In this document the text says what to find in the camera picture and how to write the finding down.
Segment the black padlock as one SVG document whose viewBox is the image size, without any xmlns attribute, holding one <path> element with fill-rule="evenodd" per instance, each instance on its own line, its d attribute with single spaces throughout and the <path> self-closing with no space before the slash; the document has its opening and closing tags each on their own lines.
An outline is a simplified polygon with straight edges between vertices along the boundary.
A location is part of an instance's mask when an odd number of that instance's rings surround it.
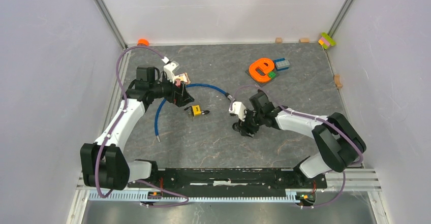
<svg viewBox="0 0 431 224">
<path fill-rule="evenodd" d="M 235 122 L 232 124 L 232 128 L 236 132 L 241 132 L 242 131 L 242 123 L 241 122 Z"/>
</svg>

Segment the yellow padlock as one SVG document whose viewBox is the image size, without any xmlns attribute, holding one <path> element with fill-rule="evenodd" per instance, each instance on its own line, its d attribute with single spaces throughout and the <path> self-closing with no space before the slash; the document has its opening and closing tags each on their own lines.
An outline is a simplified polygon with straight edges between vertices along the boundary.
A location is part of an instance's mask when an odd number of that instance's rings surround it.
<svg viewBox="0 0 431 224">
<path fill-rule="evenodd" d="M 209 110 L 202 110 L 199 105 L 188 106 L 184 110 L 188 112 L 188 117 L 190 118 L 210 113 Z"/>
</svg>

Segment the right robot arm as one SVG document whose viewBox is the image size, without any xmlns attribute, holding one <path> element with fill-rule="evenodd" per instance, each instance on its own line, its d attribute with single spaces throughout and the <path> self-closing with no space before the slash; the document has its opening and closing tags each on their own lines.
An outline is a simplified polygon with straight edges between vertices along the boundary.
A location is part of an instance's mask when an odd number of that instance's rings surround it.
<svg viewBox="0 0 431 224">
<path fill-rule="evenodd" d="M 307 187 L 320 174 L 340 173 L 350 165 L 362 162 L 366 144 L 342 113 L 312 115 L 275 106 L 262 90 L 249 101 L 252 110 L 239 101 L 232 101 L 229 106 L 229 113 L 238 117 L 233 128 L 242 136 L 253 137 L 261 126 L 266 126 L 292 131 L 315 141 L 319 152 L 295 167 L 293 179 L 297 186 Z"/>
</svg>

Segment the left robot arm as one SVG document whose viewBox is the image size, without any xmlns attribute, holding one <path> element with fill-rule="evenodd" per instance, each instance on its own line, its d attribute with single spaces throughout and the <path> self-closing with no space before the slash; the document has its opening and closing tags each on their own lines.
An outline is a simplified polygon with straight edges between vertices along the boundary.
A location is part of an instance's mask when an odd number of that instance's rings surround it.
<svg viewBox="0 0 431 224">
<path fill-rule="evenodd" d="M 150 160 L 127 161 L 123 150 L 138 120 L 155 99 L 165 99 L 177 107 L 194 101 L 186 84 L 176 78 L 178 65 L 171 62 L 159 71 L 139 66 L 136 78 L 122 95 L 119 110 L 94 143 L 80 149 L 83 181 L 86 186 L 123 190 L 128 183 L 141 180 L 147 187 L 159 183 L 157 164 Z"/>
</svg>

